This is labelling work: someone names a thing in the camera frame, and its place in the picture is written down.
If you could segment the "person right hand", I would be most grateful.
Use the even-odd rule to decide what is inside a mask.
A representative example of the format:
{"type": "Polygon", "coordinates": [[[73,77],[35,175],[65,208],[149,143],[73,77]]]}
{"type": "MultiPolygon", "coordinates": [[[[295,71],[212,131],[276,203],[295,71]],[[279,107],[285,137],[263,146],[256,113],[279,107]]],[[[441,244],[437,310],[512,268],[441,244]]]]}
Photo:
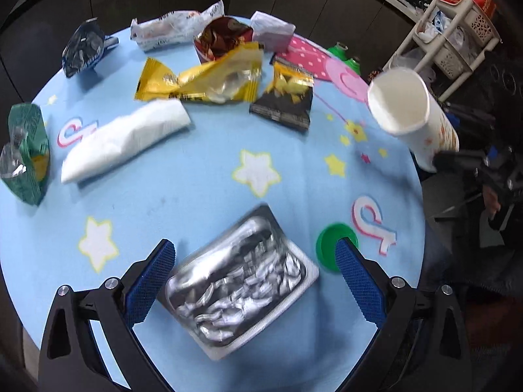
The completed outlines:
{"type": "Polygon", "coordinates": [[[497,193],[491,187],[484,186],[482,190],[482,196],[488,215],[491,219],[493,219],[497,212],[501,209],[497,193]]]}

